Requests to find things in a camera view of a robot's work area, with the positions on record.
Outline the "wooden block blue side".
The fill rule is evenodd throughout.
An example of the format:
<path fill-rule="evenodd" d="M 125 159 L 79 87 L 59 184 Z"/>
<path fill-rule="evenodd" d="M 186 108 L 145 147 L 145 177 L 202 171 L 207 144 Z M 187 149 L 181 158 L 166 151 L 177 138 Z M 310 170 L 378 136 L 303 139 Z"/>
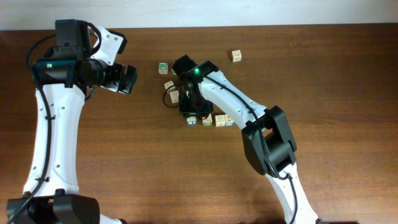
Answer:
<path fill-rule="evenodd" d="M 194 116 L 188 117 L 187 124 L 189 124 L 189 125 L 197 124 L 197 118 Z"/>

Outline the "wooden block green V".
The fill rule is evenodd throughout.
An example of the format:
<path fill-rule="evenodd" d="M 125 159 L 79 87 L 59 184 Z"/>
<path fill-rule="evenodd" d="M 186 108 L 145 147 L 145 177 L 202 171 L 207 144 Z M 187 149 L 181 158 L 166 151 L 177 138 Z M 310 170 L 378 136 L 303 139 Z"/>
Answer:
<path fill-rule="evenodd" d="M 212 126 L 213 125 L 212 114 L 209 114 L 206 117 L 202 117 L 202 124 L 204 126 Z"/>

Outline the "wooden block letter M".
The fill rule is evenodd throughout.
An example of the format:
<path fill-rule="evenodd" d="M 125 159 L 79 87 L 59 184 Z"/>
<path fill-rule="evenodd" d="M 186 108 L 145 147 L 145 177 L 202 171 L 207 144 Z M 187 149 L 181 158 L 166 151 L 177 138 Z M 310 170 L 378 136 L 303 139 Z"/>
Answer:
<path fill-rule="evenodd" d="M 215 124 L 216 127 L 226 126 L 225 116 L 223 114 L 215 115 Z"/>

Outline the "wooden block blue 5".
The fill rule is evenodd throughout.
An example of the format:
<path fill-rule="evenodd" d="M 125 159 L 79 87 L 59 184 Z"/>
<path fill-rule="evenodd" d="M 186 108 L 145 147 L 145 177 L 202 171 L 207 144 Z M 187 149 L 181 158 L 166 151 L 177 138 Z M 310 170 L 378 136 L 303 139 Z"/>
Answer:
<path fill-rule="evenodd" d="M 233 119 L 228 116 L 227 114 L 224 116 L 225 119 L 225 126 L 234 126 L 235 122 L 233 121 Z"/>

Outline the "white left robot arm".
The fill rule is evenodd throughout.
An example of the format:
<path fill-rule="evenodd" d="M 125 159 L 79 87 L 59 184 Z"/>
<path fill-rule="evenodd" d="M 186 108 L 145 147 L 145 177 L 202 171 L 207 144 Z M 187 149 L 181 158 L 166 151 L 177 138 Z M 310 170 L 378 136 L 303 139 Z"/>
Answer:
<path fill-rule="evenodd" d="M 84 104 L 101 87 L 130 94 L 135 67 L 121 65 L 125 36 L 90 22 L 57 20 L 55 45 L 28 63 L 36 87 L 34 155 L 21 198 L 7 202 L 9 223 L 114 223 L 98 201 L 79 193 L 78 124 Z"/>

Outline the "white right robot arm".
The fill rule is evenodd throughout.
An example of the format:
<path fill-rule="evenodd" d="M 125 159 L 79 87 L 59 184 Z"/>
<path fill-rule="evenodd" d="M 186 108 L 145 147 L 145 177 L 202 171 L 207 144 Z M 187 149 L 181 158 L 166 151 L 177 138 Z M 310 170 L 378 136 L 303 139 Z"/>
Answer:
<path fill-rule="evenodd" d="M 186 118 L 204 119 L 217 106 L 235 122 L 241 130 L 246 159 L 271 183 L 285 222 L 321 223 L 300 183 L 297 144 L 283 110 L 250 99 L 209 60 L 197 64 L 184 55 L 176 59 L 172 69 L 179 79 L 180 113 Z"/>

